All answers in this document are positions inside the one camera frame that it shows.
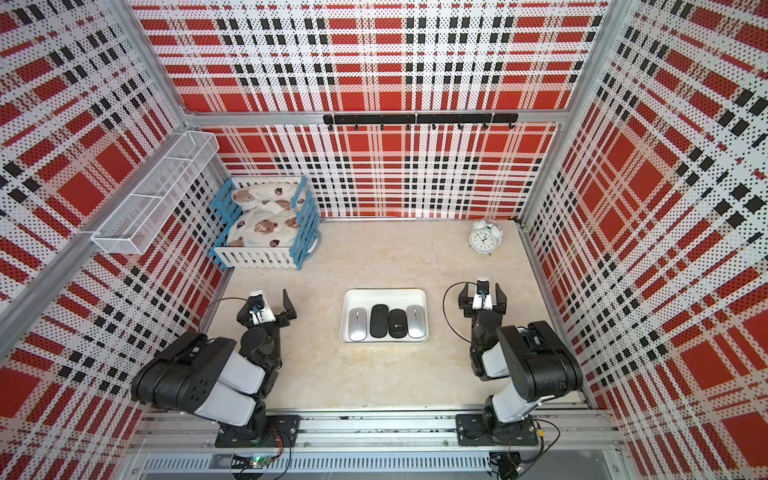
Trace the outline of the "silver mouse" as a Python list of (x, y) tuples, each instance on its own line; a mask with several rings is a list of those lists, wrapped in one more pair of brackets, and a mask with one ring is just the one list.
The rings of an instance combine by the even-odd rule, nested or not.
[(408, 335), (412, 339), (423, 339), (427, 334), (427, 318), (421, 305), (410, 305), (406, 308)]
[(348, 336), (352, 342), (362, 342), (367, 338), (368, 317), (365, 308), (356, 307), (349, 311)]

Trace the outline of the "black mouse with logo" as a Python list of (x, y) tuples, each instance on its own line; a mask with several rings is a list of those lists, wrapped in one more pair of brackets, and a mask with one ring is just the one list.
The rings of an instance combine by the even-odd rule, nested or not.
[(408, 334), (408, 319), (403, 309), (392, 309), (388, 315), (388, 335), (393, 339), (402, 339)]

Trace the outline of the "white plastic storage tray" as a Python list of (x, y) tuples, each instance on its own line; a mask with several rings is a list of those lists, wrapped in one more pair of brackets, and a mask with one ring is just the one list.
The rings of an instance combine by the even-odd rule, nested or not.
[[(375, 339), (369, 333), (369, 323), (371, 308), (376, 304), (385, 304), (389, 311), (392, 309), (403, 309), (410, 305), (421, 305), (426, 313), (427, 334), (423, 339), (412, 339), (407, 334), (402, 339), (393, 339), (388, 334), (384, 338)], [(352, 342), (348, 336), (348, 315), (349, 311), (356, 307), (365, 308), (368, 317), (367, 338), (362, 342)], [(424, 290), (417, 288), (385, 288), (385, 289), (351, 289), (345, 293), (342, 316), (339, 327), (339, 338), (347, 344), (374, 344), (374, 343), (395, 343), (395, 344), (421, 344), (429, 339), (429, 322), (427, 315), (427, 296)]]

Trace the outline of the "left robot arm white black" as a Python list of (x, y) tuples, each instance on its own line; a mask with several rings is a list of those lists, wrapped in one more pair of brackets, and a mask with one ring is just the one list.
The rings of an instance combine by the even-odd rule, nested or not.
[(301, 417), (269, 415), (265, 400), (283, 366), (281, 329), (297, 318), (287, 291), (274, 312), (261, 290), (245, 299), (240, 340), (187, 332), (133, 378), (132, 398), (149, 406), (216, 422), (219, 448), (292, 447)]

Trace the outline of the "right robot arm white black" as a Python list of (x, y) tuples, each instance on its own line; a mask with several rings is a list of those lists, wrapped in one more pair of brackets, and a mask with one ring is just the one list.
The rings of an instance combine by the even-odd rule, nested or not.
[(534, 446), (540, 443), (532, 413), (545, 403), (578, 391), (583, 373), (570, 349), (546, 321), (503, 324), (507, 297), (499, 285), (466, 282), (458, 308), (470, 320), (470, 365), (484, 382), (509, 383), (489, 396), (479, 414), (456, 417), (461, 446)]

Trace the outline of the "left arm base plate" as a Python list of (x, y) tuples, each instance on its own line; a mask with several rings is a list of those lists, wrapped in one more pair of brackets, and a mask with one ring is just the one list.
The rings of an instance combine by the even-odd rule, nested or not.
[(299, 415), (259, 414), (246, 426), (221, 424), (215, 440), (217, 448), (294, 447), (299, 432)]

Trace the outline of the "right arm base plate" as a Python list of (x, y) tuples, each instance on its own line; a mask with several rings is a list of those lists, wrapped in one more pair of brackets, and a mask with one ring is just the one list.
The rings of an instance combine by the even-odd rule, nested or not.
[(460, 446), (533, 447), (540, 444), (531, 418), (500, 423), (486, 413), (459, 414), (455, 422)]

